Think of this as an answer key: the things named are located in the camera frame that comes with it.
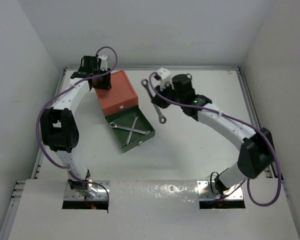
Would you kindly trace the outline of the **silver ratchet wrench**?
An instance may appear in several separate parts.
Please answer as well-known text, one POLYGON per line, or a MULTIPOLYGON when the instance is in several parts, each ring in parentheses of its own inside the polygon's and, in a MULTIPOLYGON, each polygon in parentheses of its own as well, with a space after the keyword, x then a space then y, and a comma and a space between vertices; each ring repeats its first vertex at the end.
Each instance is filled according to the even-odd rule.
POLYGON ((158 115, 158 120, 159 120, 159 122, 160 122, 161 124, 165 124, 166 121, 167 121, 166 117, 162 114, 160 108, 159 108, 156 104, 154 104, 154 103, 152 102, 154 96, 152 95, 152 92, 151 92, 151 90, 150 90, 150 87, 149 87, 149 84, 148 84, 148 80, 143 79, 143 80, 141 80, 140 83, 141 83, 141 85, 145 88, 145 90, 147 91, 147 93, 148 93, 148 95, 149 95, 149 97, 150 97, 150 101, 151 101, 151 103, 152 103, 152 105, 153 105, 153 107, 154 107, 154 109, 155 109, 155 111, 156 111, 156 113, 157 113, 157 115, 158 115))

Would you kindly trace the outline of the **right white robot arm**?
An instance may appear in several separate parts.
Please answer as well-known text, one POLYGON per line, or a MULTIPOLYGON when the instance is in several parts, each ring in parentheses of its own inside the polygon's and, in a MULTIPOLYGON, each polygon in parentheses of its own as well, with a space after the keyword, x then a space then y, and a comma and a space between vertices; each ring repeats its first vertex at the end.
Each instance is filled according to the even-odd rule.
POLYGON ((190 74, 172 76, 162 68, 150 75, 147 85, 155 93, 150 98, 153 104, 162 109, 170 105, 180 107, 185 115, 210 127, 238 149, 237 161, 213 180, 212 191, 216 195, 245 180, 255 179, 277 161, 271 132, 229 116, 210 98, 197 94, 190 74))

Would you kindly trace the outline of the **orange drawer cabinet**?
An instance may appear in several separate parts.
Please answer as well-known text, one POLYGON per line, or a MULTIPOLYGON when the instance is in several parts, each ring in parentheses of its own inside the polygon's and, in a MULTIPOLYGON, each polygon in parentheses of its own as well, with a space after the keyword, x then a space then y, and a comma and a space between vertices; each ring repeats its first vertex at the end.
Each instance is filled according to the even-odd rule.
POLYGON ((127 110, 139 104, 138 95, 126 72, 117 71, 110 75, 111 89, 95 89, 105 117, 127 110))

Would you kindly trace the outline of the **silver open-end wrench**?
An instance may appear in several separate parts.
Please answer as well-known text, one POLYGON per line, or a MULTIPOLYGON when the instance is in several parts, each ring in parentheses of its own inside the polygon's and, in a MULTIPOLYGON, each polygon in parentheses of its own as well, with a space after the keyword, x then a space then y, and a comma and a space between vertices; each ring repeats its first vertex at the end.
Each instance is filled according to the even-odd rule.
POLYGON ((125 131, 132 131, 133 133, 138 133, 138 134, 142 134, 142 135, 147 135, 150 133, 150 131, 145 131, 145 130, 140 130, 140 129, 132 129, 131 127, 126 127, 126 126, 121 126, 121 125, 117 125, 115 122, 111 122, 109 124, 109 126, 113 129, 120 129, 120 130, 125 130, 125 131))

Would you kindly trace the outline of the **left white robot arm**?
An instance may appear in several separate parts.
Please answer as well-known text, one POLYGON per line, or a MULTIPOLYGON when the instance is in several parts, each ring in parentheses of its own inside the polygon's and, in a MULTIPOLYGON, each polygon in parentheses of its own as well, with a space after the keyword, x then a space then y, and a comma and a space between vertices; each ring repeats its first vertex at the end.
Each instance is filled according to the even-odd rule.
POLYGON ((107 190, 93 182, 90 172, 75 149, 79 143, 79 130, 74 114, 84 96, 91 89, 111 89, 108 56, 84 56, 63 92, 50 100, 41 110, 36 122, 36 137, 46 158, 55 166, 65 169, 69 187, 85 199, 93 199, 107 190), (57 164, 46 151, 49 147, 60 159, 57 164))

